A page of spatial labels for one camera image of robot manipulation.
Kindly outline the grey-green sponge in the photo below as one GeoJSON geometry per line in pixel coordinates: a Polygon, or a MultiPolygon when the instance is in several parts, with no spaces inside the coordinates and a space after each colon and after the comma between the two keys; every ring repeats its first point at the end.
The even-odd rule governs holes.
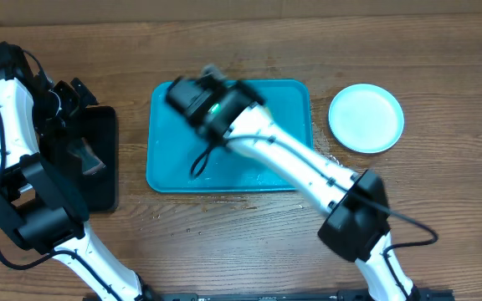
{"type": "Polygon", "coordinates": [[[91,176],[105,168],[105,163],[94,153],[85,138],[72,140],[67,146],[68,152],[81,160],[81,170],[84,176],[91,176]]]}

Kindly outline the light blue plate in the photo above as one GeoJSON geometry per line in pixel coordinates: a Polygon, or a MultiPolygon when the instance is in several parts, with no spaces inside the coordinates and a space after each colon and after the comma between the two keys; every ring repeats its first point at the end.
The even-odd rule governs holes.
{"type": "Polygon", "coordinates": [[[331,133],[347,149],[364,154],[389,150],[401,138],[405,116],[396,97],[374,84],[342,89],[328,110],[331,133]]]}

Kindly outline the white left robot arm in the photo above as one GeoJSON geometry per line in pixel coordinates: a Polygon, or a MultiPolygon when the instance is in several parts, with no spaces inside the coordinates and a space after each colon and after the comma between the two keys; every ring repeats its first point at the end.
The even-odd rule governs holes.
{"type": "Polygon", "coordinates": [[[115,110],[80,79],[54,82],[29,51],[1,42],[0,232],[70,268],[96,300],[153,300],[90,225],[117,205],[115,110]]]}

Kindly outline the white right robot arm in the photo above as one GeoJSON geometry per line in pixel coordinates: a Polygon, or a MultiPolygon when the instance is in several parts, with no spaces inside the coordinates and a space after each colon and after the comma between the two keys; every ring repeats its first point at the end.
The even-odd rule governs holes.
{"type": "Polygon", "coordinates": [[[208,142],[265,165],[289,182],[325,217],[317,235],[336,255],[355,263],[373,300],[421,300],[401,268],[392,243],[390,216],[427,231],[420,222],[390,209],[382,178],[341,166],[279,127],[265,101],[247,82],[228,83],[213,74],[178,78],[166,102],[208,142]]]}

